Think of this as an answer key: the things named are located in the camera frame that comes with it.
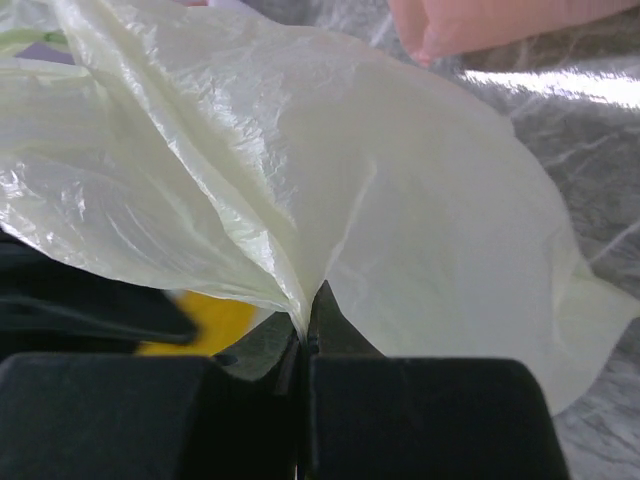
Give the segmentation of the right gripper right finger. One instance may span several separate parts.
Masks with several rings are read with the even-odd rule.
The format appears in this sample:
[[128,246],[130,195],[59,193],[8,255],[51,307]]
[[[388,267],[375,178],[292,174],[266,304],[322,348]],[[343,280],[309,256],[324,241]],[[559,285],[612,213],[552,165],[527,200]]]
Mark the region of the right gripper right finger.
[[566,479],[544,394],[520,362],[389,357],[314,301],[305,353],[304,479]]

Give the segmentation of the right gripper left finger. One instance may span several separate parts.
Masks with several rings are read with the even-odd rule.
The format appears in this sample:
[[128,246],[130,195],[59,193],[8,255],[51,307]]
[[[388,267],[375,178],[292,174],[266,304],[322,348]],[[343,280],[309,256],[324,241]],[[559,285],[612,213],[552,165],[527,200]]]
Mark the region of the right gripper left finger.
[[298,351],[276,313],[213,356],[12,355],[1,365],[1,475],[290,479]]

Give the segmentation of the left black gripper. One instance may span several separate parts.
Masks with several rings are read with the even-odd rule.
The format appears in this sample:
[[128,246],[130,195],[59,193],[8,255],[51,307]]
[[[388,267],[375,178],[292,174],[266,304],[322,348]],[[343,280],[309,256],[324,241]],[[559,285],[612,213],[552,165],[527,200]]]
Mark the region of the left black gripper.
[[103,278],[1,234],[1,356],[187,345],[198,328],[162,291]]

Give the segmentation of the yellow fake mango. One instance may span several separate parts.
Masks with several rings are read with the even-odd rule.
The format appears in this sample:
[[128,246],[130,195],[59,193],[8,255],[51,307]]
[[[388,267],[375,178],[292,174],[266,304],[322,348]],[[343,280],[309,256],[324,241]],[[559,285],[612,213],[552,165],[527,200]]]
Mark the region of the yellow fake mango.
[[169,292],[169,296],[195,323],[195,339],[185,345],[143,343],[137,348],[136,354],[211,356],[247,334],[260,313],[260,309],[254,305],[191,291],[173,291]]

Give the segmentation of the green avocado-print plastic bag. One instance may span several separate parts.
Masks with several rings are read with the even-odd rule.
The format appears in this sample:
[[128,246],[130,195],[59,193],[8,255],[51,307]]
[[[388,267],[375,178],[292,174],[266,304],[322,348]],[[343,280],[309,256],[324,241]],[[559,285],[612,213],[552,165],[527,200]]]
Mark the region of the green avocado-print plastic bag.
[[553,412],[638,301],[492,108],[365,43],[174,1],[1,5],[1,223],[49,257],[389,356],[524,363]]

